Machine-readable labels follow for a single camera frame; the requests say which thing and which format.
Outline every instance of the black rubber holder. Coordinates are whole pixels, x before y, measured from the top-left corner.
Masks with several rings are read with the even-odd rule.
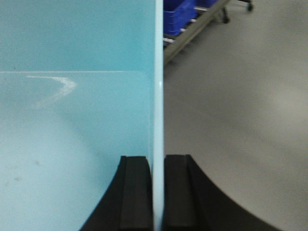
[[[165,158],[165,231],[278,231],[236,204],[190,155]]]
[[[104,196],[80,231],[152,231],[152,180],[144,156],[122,156]]]

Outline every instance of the light blue panel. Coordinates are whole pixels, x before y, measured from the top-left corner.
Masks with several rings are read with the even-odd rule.
[[[145,155],[159,230],[162,89],[162,0],[1,1],[0,228],[78,230]]]
[[[1,1],[0,70],[138,70],[154,31],[154,24],[142,31],[153,11],[143,2]]]
[[[121,155],[147,155],[140,72],[0,73],[3,230],[77,231]]]

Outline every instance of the metal rack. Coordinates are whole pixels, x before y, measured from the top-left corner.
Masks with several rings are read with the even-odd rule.
[[[210,8],[196,7],[198,16],[192,19],[190,24],[182,29],[178,36],[164,35],[164,66],[166,66],[193,38],[195,38],[215,17],[222,11],[223,23],[228,23],[229,18],[226,11],[226,4],[230,0],[218,0]],[[251,0],[239,0],[247,2],[247,10],[252,11],[253,5]]]

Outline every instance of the caster wheel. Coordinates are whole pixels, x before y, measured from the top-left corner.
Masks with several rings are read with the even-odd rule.
[[[249,12],[251,12],[252,10],[254,9],[254,6],[253,6],[253,4],[248,4],[248,6],[247,6],[247,10],[249,11]]]
[[[222,22],[223,22],[224,24],[227,24],[227,23],[230,22],[230,18],[223,18]]]

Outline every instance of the concrete floor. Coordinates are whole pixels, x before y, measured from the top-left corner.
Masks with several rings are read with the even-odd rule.
[[[232,0],[165,68],[165,154],[191,154],[233,200],[308,230],[308,1]]]

